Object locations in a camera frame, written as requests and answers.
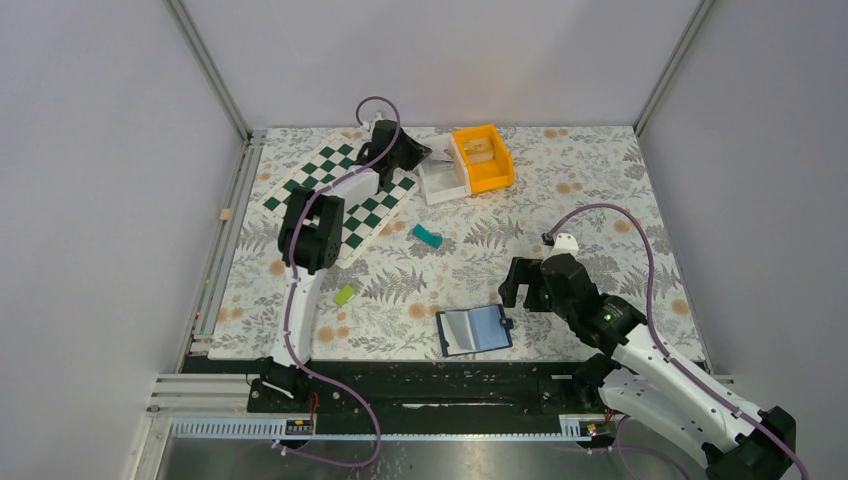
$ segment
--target green eraser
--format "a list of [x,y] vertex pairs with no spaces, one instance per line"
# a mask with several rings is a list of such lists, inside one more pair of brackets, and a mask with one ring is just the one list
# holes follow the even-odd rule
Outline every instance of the green eraser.
[[350,285],[345,285],[344,288],[342,288],[339,293],[336,294],[336,298],[334,298],[333,301],[336,302],[336,305],[340,307],[344,306],[344,304],[350,300],[350,297],[352,297],[354,293],[356,292],[353,291],[353,287],[351,287]]
[[433,248],[439,248],[442,246],[442,236],[428,232],[427,229],[422,227],[420,223],[412,229],[412,234]]

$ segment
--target black mount bracket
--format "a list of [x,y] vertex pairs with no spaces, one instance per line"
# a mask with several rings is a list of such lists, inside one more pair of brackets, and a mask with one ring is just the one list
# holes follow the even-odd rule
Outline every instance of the black mount bracket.
[[[377,120],[371,130],[371,141],[359,149],[356,156],[357,165],[365,165],[374,160],[383,152],[395,135],[397,122],[394,120]],[[433,153],[429,147],[425,147],[412,139],[401,129],[397,141],[391,151],[382,160],[371,166],[371,169],[380,175],[380,190],[386,188],[395,174],[395,169],[400,167],[406,171],[412,171]]]
[[[795,419],[786,410],[774,407],[761,411],[760,424],[795,450]],[[792,466],[792,460],[759,430],[750,436],[739,435],[739,444],[733,450],[722,453],[710,443],[703,445],[707,456],[707,478],[710,480],[772,480],[782,478]]]
[[[306,208],[306,202],[315,195],[315,191],[304,187],[295,187],[289,195],[283,226],[277,238],[277,248],[283,254],[283,261],[291,266],[289,247],[294,230],[300,223],[300,216]],[[294,263],[306,268],[310,275],[317,270],[329,268],[339,258],[342,243],[342,219],[344,200],[339,197],[319,195],[304,220],[318,217],[317,225],[300,227],[297,245],[294,248]]]
[[[584,403],[571,393],[573,379],[552,378],[574,372],[578,363],[312,360],[308,366],[362,395],[386,434],[559,434],[561,414],[600,417],[604,412],[597,391],[596,398]],[[346,392],[316,378],[306,376],[304,380],[299,377],[303,375],[300,370],[277,367],[272,373],[275,378],[268,376],[263,382],[260,377],[251,383],[248,412],[302,414],[309,411],[309,397],[314,393],[320,398],[316,433],[373,431],[362,405]],[[292,386],[294,390],[283,386],[302,381],[306,382],[303,389],[302,384]],[[305,397],[300,393],[303,390],[308,392]],[[424,406],[409,408],[409,404]]]
[[530,312],[553,312],[583,343],[612,355],[627,343],[627,334],[646,323],[645,316],[621,297],[598,293],[589,274],[571,254],[545,260],[513,258],[506,280],[498,287],[507,308],[515,306],[518,286],[526,284],[524,308]]
[[309,382],[306,374],[295,367],[280,365],[274,362],[271,357],[262,360],[259,378],[254,382],[258,382],[257,386],[264,384],[285,390],[292,395],[291,400],[298,404],[306,402],[309,395]]

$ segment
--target metal floor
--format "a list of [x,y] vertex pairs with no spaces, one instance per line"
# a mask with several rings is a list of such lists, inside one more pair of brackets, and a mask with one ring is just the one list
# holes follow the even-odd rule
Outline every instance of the metal floor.
[[[630,426],[624,445],[657,449],[678,462],[693,480],[703,470],[682,451],[641,425]],[[626,479],[615,452],[587,455],[576,444],[527,441],[386,442],[380,458],[367,468],[344,469],[292,455],[280,456],[270,442],[175,438],[165,452],[159,480],[279,479]],[[331,458],[364,459],[371,444],[314,441],[304,451]],[[683,478],[670,465],[641,453],[627,459],[643,479]]]

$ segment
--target lime green block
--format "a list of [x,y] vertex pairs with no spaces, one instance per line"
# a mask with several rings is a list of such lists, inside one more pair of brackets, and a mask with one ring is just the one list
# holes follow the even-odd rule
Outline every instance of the lime green block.
[[350,300],[350,297],[352,297],[354,293],[356,292],[353,291],[353,287],[351,287],[350,285],[345,285],[344,288],[342,288],[341,291],[336,295],[336,298],[334,298],[333,301],[336,302],[336,305],[340,307],[344,306],[344,304]]

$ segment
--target cable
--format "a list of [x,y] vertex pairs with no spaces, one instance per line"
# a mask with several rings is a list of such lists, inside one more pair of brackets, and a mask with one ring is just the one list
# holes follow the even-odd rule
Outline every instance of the cable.
[[318,411],[318,406],[321,402],[318,397],[318,392],[312,392],[309,397],[309,426],[312,427],[312,434],[315,435],[315,412]]
[[312,208],[312,204],[315,203],[315,200],[321,194],[323,194],[324,192],[330,190],[331,188],[333,188],[335,186],[338,186],[338,184],[340,184],[341,182],[347,180],[348,178],[352,177],[353,175],[356,175],[357,173],[361,172],[362,170],[364,170],[366,168],[370,168],[372,165],[374,165],[375,163],[382,160],[383,157],[385,157],[391,151],[392,147],[394,147],[395,142],[397,142],[398,137],[400,137],[400,113],[398,112],[398,109],[395,106],[395,104],[392,103],[391,101],[389,101],[386,98],[379,97],[379,96],[371,96],[371,97],[367,97],[367,98],[363,99],[361,102],[359,102],[359,105],[356,106],[356,121],[359,122],[360,125],[362,125],[362,121],[359,119],[359,110],[362,108],[362,105],[364,105],[365,103],[367,103],[371,100],[380,100],[382,102],[385,102],[386,104],[388,104],[392,108],[392,111],[395,114],[395,122],[396,122],[394,136],[392,136],[392,139],[391,139],[391,141],[389,141],[389,144],[386,146],[386,149],[383,150],[382,152],[380,152],[380,154],[377,155],[373,160],[371,160],[367,164],[357,168],[355,171],[348,172],[348,173],[342,175],[340,178],[338,178],[336,181],[334,181],[330,185],[326,185],[326,186],[318,189],[309,198],[309,200],[306,202],[306,206],[303,208],[303,213],[301,213],[300,219],[298,220],[297,225],[295,226],[294,232],[292,233],[291,245],[289,247],[288,258],[290,260],[289,263],[291,264],[289,266],[289,268],[291,268],[291,270],[292,270],[292,277],[294,278],[294,280],[292,281],[291,287],[289,288],[288,301],[286,302],[286,309],[283,313],[283,332],[284,332],[283,333],[283,339],[284,339],[285,344],[286,344],[286,350],[289,352],[289,356],[292,358],[295,365],[297,365],[298,368],[300,368],[301,370],[306,372],[308,375],[311,375],[312,377],[317,378],[318,380],[321,380],[324,383],[333,385],[334,387],[341,388],[345,392],[349,393],[353,398],[355,398],[357,402],[362,404],[362,406],[365,408],[365,411],[368,412],[368,416],[371,417],[371,422],[374,424],[375,445],[374,445],[374,452],[371,454],[371,456],[368,457],[367,459],[361,461],[361,462],[341,462],[341,461],[338,461],[338,460],[333,460],[333,459],[330,459],[330,458],[325,458],[325,457],[321,457],[321,456],[318,456],[318,455],[313,455],[311,453],[302,452],[300,450],[288,450],[286,447],[283,447],[282,453],[285,455],[287,450],[288,450],[292,454],[297,455],[299,457],[309,458],[311,460],[316,460],[316,461],[327,463],[327,464],[330,464],[330,465],[335,465],[337,467],[348,467],[348,468],[364,467],[364,466],[370,464],[371,462],[373,462],[374,460],[376,460],[377,457],[380,455],[380,449],[381,449],[382,441],[380,440],[380,422],[377,421],[377,415],[374,413],[374,410],[371,408],[371,406],[368,405],[368,402],[366,402],[365,399],[362,398],[362,396],[359,395],[355,390],[353,390],[352,388],[343,384],[342,382],[339,382],[338,380],[334,380],[330,377],[325,377],[324,375],[321,375],[320,373],[317,373],[317,372],[311,370],[306,365],[304,365],[303,362],[301,362],[300,359],[297,358],[297,355],[294,352],[294,348],[292,347],[291,340],[289,339],[288,331],[289,331],[289,321],[291,320],[292,302],[294,300],[295,290],[297,289],[297,281],[299,279],[299,276],[298,276],[298,273],[297,273],[297,265],[294,262],[294,247],[295,247],[295,245],[297,245],[297,238],[300,235],[300,229],[303,226],[303,221],[306,220],[306,217],[307,217],[307,214],[309,213],[309,210]]
[[[620,434],[620,432],[621,432],[621,423],[620,422],[619,422],[618,428],[619,428],[619,434]],[[609,447],[608,448],[603,448],[603,447],[601,447],[601,448],[590,448],[590,449],[585,449],[585,448],[582,448],[582,447],[553,447],[553,448],[556,449],[556,450],[564,451],[564,452],[579,452],[579,453],[585,452],[585,453],[588,453],[588,454],[610,453],[610,452],[612,452],[612,449],[609,448]],[[682,475],[684,479],[692,480],[692,477],[690,477],[689,474],[686,473],[686,469],[683,468],[683,465],[681,465],[680,462],[671,458],[670,456],[666,455],[665,453],[660,452],[659,450],[654,450],[653,448],[646,448],[646,447],[630,447],[630,446],[620,445],[618,440],[616,440],[616,442],[615,442],[615,444],[612,448],[615,449],[615,450],[618,450],[618,451],[623,451],[623,452],[644,453],[644,454],[647,454],[647,455],[654,456],[654,457],[668,463],[672,467],[674,467],[678,472],[680,472],[680,475]],[[628,468],[628,471],[629,471],[630,469],[629,469],[629,466],[627,465],[627,463],[624,462],[623,460],[622,460],[622,462],[624,463],[625,467]]]
[[627,420],[629,419],[630,417],[625,415],[624,418],[622,418],[621,421],[618,422],[618,432],[615,434],[615,450],[618,452],[618,459],[621,460],[621,464],[624,465],[624,468],[627,469],[627,473],[629,473],[630,476],[635,480],[642,480],[641,477],[637,475],[636,472],[633,470],[633,467],[631,467],[630,464],[627,463],[627,460],[624,459],[624,448],[621,446],[621,438],[623,437],[622,433],[624,433],[624,425],[627,424]]
[[[268,357],[254,358],[253,363],[255,364],[256,362],[261,362],[262,360],[265,360],[266,358],[268,358]],[[247,375],[250,374],[250,373],[253,373],[253,372],[250,372],[250,371],[244,372],[244,383],[246,383],[248,387],[253,388],[253,385],[251,385],[251,383],[247,380]]]
[[548,232],[548,234],[553,236],[554,234],[556,234],[557,230],[559,230],[560,227],[565,224],[565,222],[573,218],[575,215],[578,215],[579,213],[594,208],[609,208],[623,214],[625,217],[627,217],[628,220],[630,220],[633,226],[636,227],[636,231],[639,232],[639,236],[642,237],[642,243],[645,244],[645,252],[648,256],[648,285],[647,287],[645,287],[645,318],[648,321],[648,331],[651,333],[651,338],[654,340],[654,344],[656,345],[657,349],[663,354],[665,360],[674,365],[681,373],[683,373],[683,375],[686,376],[686,378],[691,380],[695,385],[698,385],[698,387],[700,387],[701,390],[703,390],[704,393],[709,395],[713,400],[717,401],[722,406],[730,410],[733,415],[742,418],[743,420],[751,424],[751,426],[762,432],[766,437],[768,437],[769,440],[774,442],[774,444],[777,445],[777,447],[780,448],[780,450],[783,451],[783,453],[786,454],[786,456],[789,457],[790,460],[792,460],[792,462],[798,468],[798,471],[801,472],[801,479],[809,480],[810,473],[807,471],[806,465],[804,465],[804,462],[801,461],[801,458],[798,457],[798,455],[794,451],[792,451],[792,449],[789,448],[788,445],[786,445],[782,440],[777,438],[777,436],[772,433],[771,430],[764,427],[762,424],[760,424],[760,422],[758,422],[756,419],[754,419],[747,413],[743,412],[740,407],[734,405],[733,402],[730,402],[721,394],[713,390],[709,385],[704,383],[700,378],[698,378],[694,373],[692,373],[688,368],[686,368],[686,366],[683,365],[680,360],[673,358],[668,348],[666,348],[666,346],[663,345],[662,341],[660,341],[659,333],[657,332],[657,327],[654,324],[654,316],[652,312],[654,292],[654,253],[653,251],[651,251],[651,244],[648,241],[648,236],[645,234],[645,230],[642,229],[642,226],[639,225],[639,221],[636,220],[636,217],[634,217],[630,212],[628,212],[624,208],[619,207],[618,205],[613,205],[611,203],[592,203],[579,207],[571,213],[562,217],[560,221],[558,221],[556,225],[554,225],[550,232]]

